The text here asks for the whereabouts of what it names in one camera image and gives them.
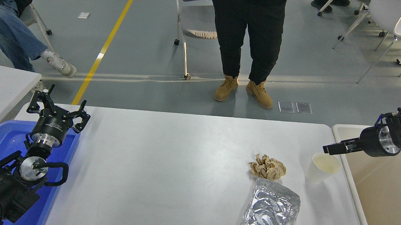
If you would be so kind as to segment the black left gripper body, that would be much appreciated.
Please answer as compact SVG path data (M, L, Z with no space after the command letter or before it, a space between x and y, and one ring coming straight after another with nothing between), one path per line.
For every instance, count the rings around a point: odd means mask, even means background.
M39 113L39 119L31 132L33 141L50 141L62 143L66 138L72 119L55 117L49 113Z

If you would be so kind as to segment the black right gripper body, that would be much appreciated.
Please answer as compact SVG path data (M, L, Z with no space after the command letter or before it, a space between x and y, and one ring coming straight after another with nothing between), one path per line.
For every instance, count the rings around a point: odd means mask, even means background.
M363 129L359 137L361 150L372 157L388 156L386 151L387 133L385 126L371 126Z

